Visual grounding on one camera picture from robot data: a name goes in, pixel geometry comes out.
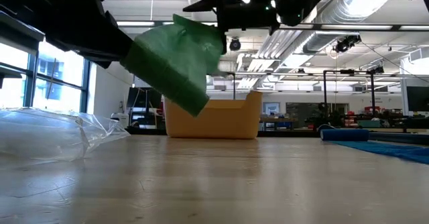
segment blue foam block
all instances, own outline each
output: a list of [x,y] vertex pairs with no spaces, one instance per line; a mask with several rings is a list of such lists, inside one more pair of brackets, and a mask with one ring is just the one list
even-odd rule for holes
[[333,141],[332,143],[374,154],[383,154],[386,156],[394,156],[405,160],[429,164],[429,148],[379,144],[375,142]]
[[324,129],[320,132],[323,141],[368,141],[366,129]]

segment table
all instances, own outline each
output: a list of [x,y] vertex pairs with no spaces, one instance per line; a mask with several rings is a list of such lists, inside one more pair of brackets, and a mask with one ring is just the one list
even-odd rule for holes
[[277,131],[278,123],[290,123],[290,129],[293,130],[295,121],[297,121],[297,119],[261,117],[259,122],[263,123],[264,131],[267,131],[267,123],[274,123],[274,131]]
[[316,138],[133,135],[0,175],[0,223],[428,222],[429,166]]

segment orange bin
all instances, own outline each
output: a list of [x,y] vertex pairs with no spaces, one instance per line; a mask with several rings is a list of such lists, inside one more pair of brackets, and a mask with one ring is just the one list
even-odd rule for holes
[[210,100],[193,117],[166,99],[166,128],[170,137],[254,139],[259,129],[262,93],[251,91],[246,100]]

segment computer monitor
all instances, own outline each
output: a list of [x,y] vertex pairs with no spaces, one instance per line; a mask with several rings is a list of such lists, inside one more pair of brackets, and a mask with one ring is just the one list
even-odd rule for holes
[[161,93],[149,87],[130,87],[127,107],[160,108]]
[[407,87],[408,111],[429,111],[429,87]]

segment green towel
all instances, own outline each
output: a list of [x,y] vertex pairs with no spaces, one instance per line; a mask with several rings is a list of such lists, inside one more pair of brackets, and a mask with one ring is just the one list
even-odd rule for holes
[[218,71],[222,41],[213,26],[179,15],[173,21],[137,36],[121,64],[197,116],[208,102],[206,74]]

